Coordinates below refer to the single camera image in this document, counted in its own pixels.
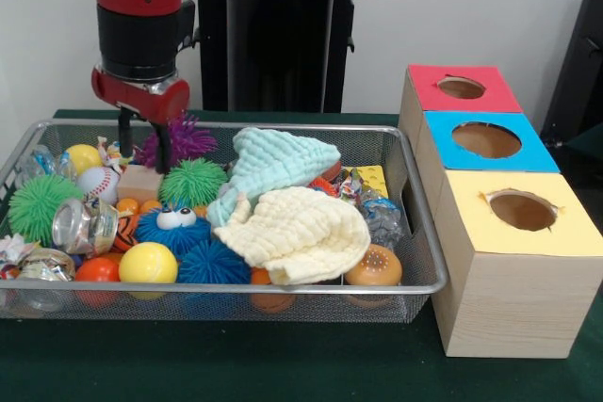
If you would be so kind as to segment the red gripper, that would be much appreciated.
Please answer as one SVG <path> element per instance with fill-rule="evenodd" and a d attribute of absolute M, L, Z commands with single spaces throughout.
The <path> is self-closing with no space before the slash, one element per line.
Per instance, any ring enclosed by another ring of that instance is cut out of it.
<path fill-rule="evenodd" d="M 121 156 L 133 156 L 131 119 L 135 112 L 151 122 L 155 130 L 155 171 L 168 173 L 171 168 L 171 139 L 166 124 L 188 107 L 190 89 L 187 81 L 173 75 L 154 84 L 126 82 L 96 67 L 91 73 L 91 85 L 99 99 L 121 109 L 118 117 Z"/>

